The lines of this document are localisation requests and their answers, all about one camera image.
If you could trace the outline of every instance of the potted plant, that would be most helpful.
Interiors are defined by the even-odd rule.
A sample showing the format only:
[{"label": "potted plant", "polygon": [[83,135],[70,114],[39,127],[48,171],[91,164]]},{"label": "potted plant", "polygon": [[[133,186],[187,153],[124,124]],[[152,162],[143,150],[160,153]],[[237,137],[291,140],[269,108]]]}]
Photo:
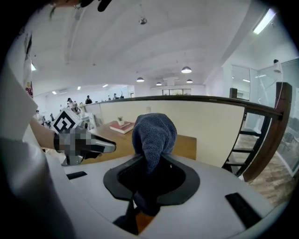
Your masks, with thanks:
[{"label": "potted plant", "polygon": [[122,126],[122,125],[125,124],[125,122],[123,121],[123,117],[122,117],[122,116],[117,117],[117,122],[118,122],[118,124],[119,124],[120,126]]}]

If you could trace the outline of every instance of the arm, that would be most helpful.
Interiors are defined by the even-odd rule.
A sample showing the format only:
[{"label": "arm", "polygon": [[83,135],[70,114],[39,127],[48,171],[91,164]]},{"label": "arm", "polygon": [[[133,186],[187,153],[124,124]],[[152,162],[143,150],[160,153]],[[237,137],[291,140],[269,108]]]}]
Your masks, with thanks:
[{"label": "arm", "polygon": [[54,148],[54,134],[51,129],[47,129],[40,125],[35,119],[31,119],[30,126],[38,144],[43,148]]}]

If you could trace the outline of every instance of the white flower pot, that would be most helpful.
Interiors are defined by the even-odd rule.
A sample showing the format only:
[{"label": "white flower pot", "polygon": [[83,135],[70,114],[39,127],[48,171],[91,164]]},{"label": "white flower pot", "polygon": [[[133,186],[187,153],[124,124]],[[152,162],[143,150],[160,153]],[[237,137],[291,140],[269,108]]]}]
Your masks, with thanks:
[{"label": "white flower pot", "polygon": [[125,124],[125,121],[123,121],[123,120],[122,120],[122,121],[119,121],[119,120],[118,120],[117,122],[118,122],[118,124],[119,124],[120,126],[122,126],[122,125]]}]

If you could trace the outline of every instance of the beige partition wall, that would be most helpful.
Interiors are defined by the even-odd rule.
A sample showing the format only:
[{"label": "beige partition wall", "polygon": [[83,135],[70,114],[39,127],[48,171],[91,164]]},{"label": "beige partition wall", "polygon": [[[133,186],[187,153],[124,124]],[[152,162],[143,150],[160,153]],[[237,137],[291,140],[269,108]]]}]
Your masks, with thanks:
[{"label": "beige partition wall", "polygon": [[104,124],[123,116],[134,122],[147,112],[166,114],[178,134],[197,139],[196,160],[222,167],[238,136],[244,107],[210,102],[145,100],[100,104]]}]

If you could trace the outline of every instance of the window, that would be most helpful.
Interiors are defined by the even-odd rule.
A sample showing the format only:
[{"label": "window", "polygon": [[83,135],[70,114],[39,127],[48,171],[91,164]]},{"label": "window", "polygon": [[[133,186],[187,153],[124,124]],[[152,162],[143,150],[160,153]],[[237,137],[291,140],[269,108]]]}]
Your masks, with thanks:
[{"label": "window", "polygon": [[191,95],[191,89],[162,90],[162,95]]}]

